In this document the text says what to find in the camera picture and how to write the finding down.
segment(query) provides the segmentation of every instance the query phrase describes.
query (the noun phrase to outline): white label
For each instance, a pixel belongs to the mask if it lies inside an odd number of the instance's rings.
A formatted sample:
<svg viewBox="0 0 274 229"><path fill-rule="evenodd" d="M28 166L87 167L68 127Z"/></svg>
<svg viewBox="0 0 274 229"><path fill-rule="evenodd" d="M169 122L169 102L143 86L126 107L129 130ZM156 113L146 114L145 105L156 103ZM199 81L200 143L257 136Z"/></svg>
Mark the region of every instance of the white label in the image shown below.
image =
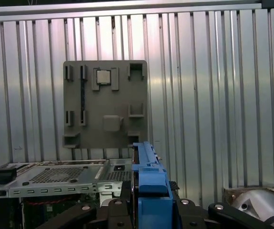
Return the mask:
<svg viewBox="0 0 274 229"><path fill-rule="evenodd" d="M53 211L53 207L51 205L47 205L47 212L52 212Z"/></svg>

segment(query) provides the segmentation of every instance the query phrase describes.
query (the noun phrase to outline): metal bolt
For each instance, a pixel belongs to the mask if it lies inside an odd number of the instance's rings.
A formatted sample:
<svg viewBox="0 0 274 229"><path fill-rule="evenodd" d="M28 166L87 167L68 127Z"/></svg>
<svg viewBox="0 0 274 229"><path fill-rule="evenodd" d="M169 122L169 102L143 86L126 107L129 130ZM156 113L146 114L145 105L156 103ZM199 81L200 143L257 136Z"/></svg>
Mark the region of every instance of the metal bolt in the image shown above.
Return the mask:
<svg viewBox="0 0 274 229"><path fill-rule="evenodd" d="M84 206L84 207L82 207L81 209L87 211L87 210L90 209L90 207L89 207L89 206Z"/></svg>
<svg viewBox="0 0 274 229"><path fill-rule="evenodd" d="M181 202L182 204L185 204L185 205L190 203L187 199L183 199Z"/></svg>
<svg viewBox="0 0 274 229"><path fill-rule="evenodd" d="M216 204L214 207L218 210L223 210L223 206L220 204Z"/></svg>

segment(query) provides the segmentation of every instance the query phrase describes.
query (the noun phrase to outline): red wire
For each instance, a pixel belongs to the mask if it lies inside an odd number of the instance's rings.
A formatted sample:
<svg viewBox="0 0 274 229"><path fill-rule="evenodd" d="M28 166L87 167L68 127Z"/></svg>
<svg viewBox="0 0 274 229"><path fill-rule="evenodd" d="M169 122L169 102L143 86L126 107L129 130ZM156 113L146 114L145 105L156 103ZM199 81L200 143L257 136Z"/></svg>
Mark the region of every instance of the red wire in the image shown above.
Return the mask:
<svg viewBox="0 0 274 229"><path fill-rule="evenodd" d="M29 205L36 206L36 205L45 205L45 204L58 204L58 203L61 203L61 202L64 202L64 201L70 200L70 199L72 199L72 197L67 197L67 198L60 199L60 200L55 200L55 201L45 201L45 202L29 202L29 201L26 201L25 203L29 204Z"/></svg>

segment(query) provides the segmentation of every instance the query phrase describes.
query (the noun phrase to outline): corrugated metal wall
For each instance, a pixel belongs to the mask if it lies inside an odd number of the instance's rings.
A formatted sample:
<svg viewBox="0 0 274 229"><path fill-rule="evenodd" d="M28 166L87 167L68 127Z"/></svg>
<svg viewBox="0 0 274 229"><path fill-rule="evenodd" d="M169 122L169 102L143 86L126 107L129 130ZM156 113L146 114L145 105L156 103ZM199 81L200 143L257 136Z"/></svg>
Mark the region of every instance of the corrugated metal wall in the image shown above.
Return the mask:
<svg viewBox="0 0 274 229"><path fill-rule="evenodd" d="M221 200L223 187L273 185L274 10L189 9L25 21L5 16L0 166L72 159L62 147L64 61L146 60L150 140L181 197L207 206ZM74 155L129 156L127 149Z"/></svg>

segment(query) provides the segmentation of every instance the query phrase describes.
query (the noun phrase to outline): gray plastic board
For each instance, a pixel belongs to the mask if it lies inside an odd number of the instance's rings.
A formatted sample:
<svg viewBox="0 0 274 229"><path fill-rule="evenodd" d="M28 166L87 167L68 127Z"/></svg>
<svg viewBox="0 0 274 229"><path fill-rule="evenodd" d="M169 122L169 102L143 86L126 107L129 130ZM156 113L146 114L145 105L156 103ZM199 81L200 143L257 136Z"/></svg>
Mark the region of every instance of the gray plastic board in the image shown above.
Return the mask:
<svg viewBox="0 0 274 229"><path fill-rule="evenodd" d="M127 148L147 140L145 61L64 63L64 147Z"/></svg>

